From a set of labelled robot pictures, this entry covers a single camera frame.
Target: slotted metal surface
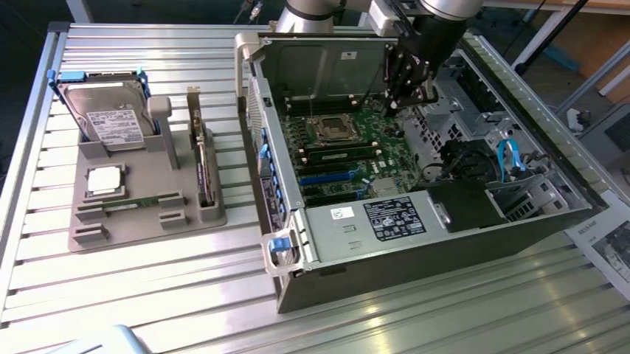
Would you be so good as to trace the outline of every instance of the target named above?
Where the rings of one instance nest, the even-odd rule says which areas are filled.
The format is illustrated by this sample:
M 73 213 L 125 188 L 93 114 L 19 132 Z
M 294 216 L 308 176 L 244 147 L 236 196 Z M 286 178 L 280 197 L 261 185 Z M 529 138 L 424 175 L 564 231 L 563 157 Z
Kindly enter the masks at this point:
M 171 97 L 174 129 L 186 87 L 201 86 L 229 224 L 70 254 L 78 129 L 65 106 L 54 101 L 47 114 L 45 103 L 0 270 L 0 353 L 45 353 L 114 324 L 155 353 L 628 353 L 629 304 L 561 235 L 515 257 L 277 314 L 233 81 L 232 39 L 257 28 L 73 26 L 62 70 L 143 67 L 153 93 Z

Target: hard drive label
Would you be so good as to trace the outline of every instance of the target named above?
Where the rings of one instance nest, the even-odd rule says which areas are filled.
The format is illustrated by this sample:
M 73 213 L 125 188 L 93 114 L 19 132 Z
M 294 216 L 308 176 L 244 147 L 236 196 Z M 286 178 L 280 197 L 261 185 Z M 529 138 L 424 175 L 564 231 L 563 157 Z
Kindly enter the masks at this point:
M 410 197 L 376 201 L 364 204 L 364 207 L 380 241 L 394 240 L 426 232 Z
M 142 129 L 133 109 L 89 112 L 89 118 L 105 145 L 143 142 Z

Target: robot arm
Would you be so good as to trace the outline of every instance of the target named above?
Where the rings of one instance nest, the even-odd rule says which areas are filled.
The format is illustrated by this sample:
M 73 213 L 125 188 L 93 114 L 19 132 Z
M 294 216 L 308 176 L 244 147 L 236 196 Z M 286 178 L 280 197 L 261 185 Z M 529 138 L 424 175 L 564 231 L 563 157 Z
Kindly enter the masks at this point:
M 484 0 L 373 0 L 374 32 L 400 37 L 398 44 L 385 47 L 385 95 L 392 108 L 437 102 L 437 70 L 482 3 Z

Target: blue pcie slot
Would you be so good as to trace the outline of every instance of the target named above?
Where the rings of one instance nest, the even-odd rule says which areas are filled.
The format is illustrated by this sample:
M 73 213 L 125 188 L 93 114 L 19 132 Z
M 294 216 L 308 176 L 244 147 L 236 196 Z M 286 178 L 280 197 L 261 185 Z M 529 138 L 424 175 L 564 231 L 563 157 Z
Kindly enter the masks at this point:
M 357 172 L 358 172 L 358 169 L 353 171 L 342 172 L 342 173 L 333 173 L 330 175 L 305 177 L 301 180 L 300 184 L 302 186 L 313 186 L 314 184 L 352 181 L 353 178 L 356 178 Z
M 280 210 L 281 217 L 285 220 L 288 208 L 284 203 L 284 191 L 281 190 L 281 187 L 280 187 L 277 166 L 274 165 L 273 151 L 272 151 L 272 147 L 268 140 L 268 131 L 265 128 L 261 129 L 261 138 L 262 138 L 262 146 L 258 152 L 258 159 L 260 161 L 262 161 L 264 159 L 268 159 L 269 172 L 272 173 L 272 181 L 273 181 L 273 188 L 274 188 L 274 198 L 276 198 L 276 202 L 278 203 L 278 210 Z

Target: blue plastic clip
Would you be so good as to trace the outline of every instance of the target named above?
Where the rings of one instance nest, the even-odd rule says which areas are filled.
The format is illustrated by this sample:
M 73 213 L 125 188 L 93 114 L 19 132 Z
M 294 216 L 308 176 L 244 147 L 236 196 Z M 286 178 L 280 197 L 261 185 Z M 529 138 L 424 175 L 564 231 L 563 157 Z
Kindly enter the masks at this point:
M 292 240 L 289 237 L 284 238 L 274 238 L 273 241 L 269 243 L 269 250 L 273 253 L 289 251 L 292 249 Z
M 49 69 L 47 78 L 49 78 L 49 86 L 51 87 L 53 92 L 58 95 L 62 103 L 66 104 L 66 101 L 62 96 L 62 92 L 59 92 L 59 87 L 58 87 L 58 72 L 54 69 Z
M 146 72 L 142 68 L 138 68 L 138 70 L 137 70 L 137 76 L 138 76 L 138 78 L 141 79 L 142 88 L 145 89 L 145 96 L 147 96 L 147 98 L 150 98 L 150 97 L 151 97 L 151 91 L 149 90 L 149 76 L 147 76 L 147 72 Z
M 268 156 L 268 152 L 269 152 L 269 144 L 264 144 L 264 147 L 261 148 L 261 153 L 260 153 L 262 159 Z
M 86 72 L 63 72 L 59 75 L 61 83 L 83 83 L 86 81 Z
M 516 140 L 515 139 L 501 140 L 499 152 L 497 152 L 497 157 L 500 160 L 500 168 L 501 168 L 501 182 L 505 182 L 504 154 L 505 154 L 507 145 L 511 147 L 511 151 L 512 151 L 512 166 L 517 167 L 523 171 L 528 169 L 525 167 L 525 164 L 521 162 L 520 145 L 517 144 Z

